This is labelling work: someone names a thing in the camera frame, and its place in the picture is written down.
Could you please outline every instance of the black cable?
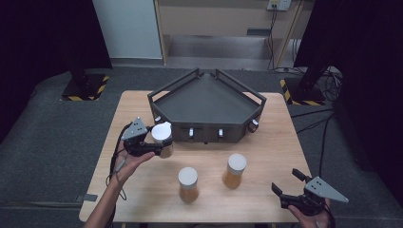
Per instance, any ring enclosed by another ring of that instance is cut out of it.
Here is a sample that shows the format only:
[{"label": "black cable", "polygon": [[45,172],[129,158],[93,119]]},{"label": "black cable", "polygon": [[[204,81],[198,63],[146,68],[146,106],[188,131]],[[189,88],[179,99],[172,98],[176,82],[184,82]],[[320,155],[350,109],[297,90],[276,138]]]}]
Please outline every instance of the black cable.
[{"label": "black cable", "polygon": [[332,211],[330,210],[329,206],[326,204],[323,207],[323,210],[328,214],[329,216],[329,227],[330,228],[336,228],[336,220],[335,217],[333,216]]},{"label": "black cable", "polygon": [[[110,174],[112,174],[114,172],[115,162],[116,162],[116,159],[118,158],[118,154],[123,151],[123,150],[118,151],[119,144],[121,143],[121,138],[124,135],[125,131],[131,126],[131,124],[132,123],[129,123],[126,126],[124,126],[124,128],[122,129],[122,131],[121,131],[121,133],[119,135],[118,141],[116,142],[115,150],[113,151],[113,156],[112,156],[112,159],[110,161],[110,167],[109,167],[109,173]],[[107,227],[107,228],[113,227],[113,219],[115,218],[115,213],[116,213],[116,203],[115,203],[115,206],[113,208],[112,214],[110,215],[109,220],[107,221],[105,227]]]},{"label": "black cable", "polygon": [[330,117],[326,120],[326,124],[325,124],[325,128],[323,130],[323,136],[322,136],[322,150],[320,151],[320,162],[319,162],[319,177],[322,178],[322,163],[323,163],[323,154],[325,151],[325,140],[326,140],[326,130],[327,130],[327,126],[329,124],[330,119],[332,119],[332,117],[335,115],[335,113],[333,113],[332,115],[330,115]]},{"label": "black cable", "polygon": [[273,44],[273,27],[276,23],[276,19],[277,19],[277,5],[273,5],[273,14],[272,14],[272,24],[270,25],[270,35],[269,35],[269,41],[267,42],[270,48],[270,52],[271,52],[271,59],[269,62],[269,66],[268,69],[270,69],[270,64],[273,65],[273,69],[275,68],[275,55],[274,55],[274,44]]},{"label": "black cable", "polygon": [[310,125],[308,125],[308,126],[305,126],[304,128],[302,128],[302,129],[300,129],[299,131],[297,131],[297,134],[299,134],[299,133],[301,133],[301,132],[303,132],[303,131],[305,131],[305,130],[309,130],[309,129],[315,128],[315,127],[318,126],[320,123],[326,122],[326,121],[327,121],[329,118],[331,118],[333,115],[334,115],[334,114],[332,114],[331,116],[329,116],[329,117],[327,117],[327,118],[325,118],[325,119],[323,119],[323,120],[321,120],[321,121],[318,121],[318,122],[312,123],[312,124],[310,124]]},{"label": "black cable", "polygon": [[313,111],[313,112],[302,113],[302,114],[298,114],[298,115],[291,116],[291,118],[301,117],[301,116],[307,116],[307,115],[311,115],[311,114],[315,114],[315,113],[319,113],[319,112],[325,112],[325,111],[333,111],[333,109],[332,109],[332,108],[328,108],[328,109],[322,109],[322,110],[319,110],[319,111]]}]

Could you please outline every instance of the white cap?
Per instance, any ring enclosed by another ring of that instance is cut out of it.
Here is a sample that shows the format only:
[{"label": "white cap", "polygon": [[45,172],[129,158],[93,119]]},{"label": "white cap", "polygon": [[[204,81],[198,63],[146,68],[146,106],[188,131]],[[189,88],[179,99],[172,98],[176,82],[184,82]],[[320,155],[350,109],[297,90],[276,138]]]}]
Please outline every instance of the white cap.
[{"label": "white cap", "polygon": [[179,172],[178,179],[182,188],[192,188],[198,181],[198,172],[192,167],[185,167]]},{"label": "white cap", "polygon": [[171,137],[171,123],[165,122],[155,125],[151,130],[151,136],[157,143],[169,139]]},{"label": "white cap", "polygon": [[233,154],[228,159],[228,168],[233,174],[241,174],[246,167],[246,159],[241,154]]}]

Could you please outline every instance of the cylindrical container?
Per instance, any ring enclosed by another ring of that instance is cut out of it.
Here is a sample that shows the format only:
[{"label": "cylindrical container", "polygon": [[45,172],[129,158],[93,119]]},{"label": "cylindrical container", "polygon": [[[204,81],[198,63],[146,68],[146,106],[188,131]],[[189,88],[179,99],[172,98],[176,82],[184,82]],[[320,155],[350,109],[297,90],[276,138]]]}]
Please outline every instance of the cylindrical container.
[{"label": "cylindrical container", "polygon": [[[165,123],[159,123],[155,125],[152,130],[151,130],[151,136],[154,139],[155,143],[163,143],[165,140],[172,139],[172,134],[171,134],[171,123],[165,122]],[[174,152],[174,145],[170,144],[169,146],[166,146],[163,148],[163,151],[161,151],[160,158],[166,159],[172,156],[172,153]]]},{"label": "cylindrical container", "polygon": [[198,172],[192,167],[183,168],[178,175],[179,196],[184,202],[192,202],[199,196]]},{"label": "cylindrical container", "polygon": [[246,159],[241,154],[233,154],[229,157],[227,168],[222,175],[222,181],[231,189],[240,186],[243,170],[246,167]]}]

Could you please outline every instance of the gray floor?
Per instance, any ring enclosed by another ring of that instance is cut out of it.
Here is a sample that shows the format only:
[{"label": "gray floor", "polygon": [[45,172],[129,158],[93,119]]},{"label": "gray floor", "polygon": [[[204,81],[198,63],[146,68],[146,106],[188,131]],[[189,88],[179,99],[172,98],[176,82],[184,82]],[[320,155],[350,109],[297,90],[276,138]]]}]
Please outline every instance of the gray floor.
[{"label": "gray floor", "polygon": [[[194,67],[225,69],[258,92],[281,92],[281,78],[300,77],[267,71],[269,55],[259,39],[243,40],[243,46],[240,39],[233,38],[221,41],[206,37],[184,38],[175,39],[166,66],[133,65],[110,70],[111,78],[97,102],[60,102],[60,94],[70,79],[67,73],[49,78],[36,87],[36,95],[0,144],[0,173],[3,174],[0,227],[82,226],[78,220],[79,208],[4,206],[2,203],[74,202],[75,196],[84,194],[123,91],[153,90]],[[227,47],[218,47],[220,42]],[[242,58],[242,53],[249,53],[248,59]],[[291,57],[290,52],[283,67],[292,66]],[[288,109],[291,115],[297,115],[329,108],[330,104],[288,105]],[[329,114],[294,118],[295,129],[298,131]],[[322,134],[323,124],[298,134],[314,176],[318,173]],[[337,227],[403,227],[403,209],[376,173],[364,172],[356,165],[336,118],[329,122],[326,139],[323,179],[350,199],[348,204],[332,203]],[[278,224],[278,227],[290,227],[290,224]]]}]

